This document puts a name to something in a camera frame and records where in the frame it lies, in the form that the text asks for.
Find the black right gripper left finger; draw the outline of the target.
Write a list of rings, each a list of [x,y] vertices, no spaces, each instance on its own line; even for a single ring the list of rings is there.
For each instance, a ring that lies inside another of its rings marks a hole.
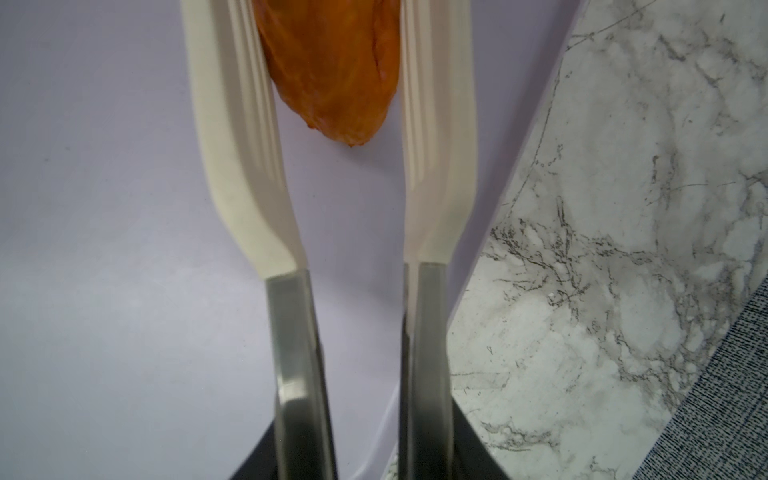
[[[231,480],[277,480],[278,464],[274,423],[271,422],[249,456],[230,477]]]

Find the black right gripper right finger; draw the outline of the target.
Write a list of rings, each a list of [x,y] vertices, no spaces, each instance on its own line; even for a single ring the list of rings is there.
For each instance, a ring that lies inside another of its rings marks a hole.
[[[453,479],[509,480],[453,400]]]

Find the white slotted serving tongs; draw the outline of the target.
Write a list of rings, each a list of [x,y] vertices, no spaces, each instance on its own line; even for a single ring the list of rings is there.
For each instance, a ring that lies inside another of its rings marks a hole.
[[[218,215],[266,283],[282,479],[337,475],[308,262],[288,192],[254,7],[181,5],[197,138]],[[447,266],[476,198],[471,7],[408,1],[400,18],[406,174],[398,475],[454,479]]]

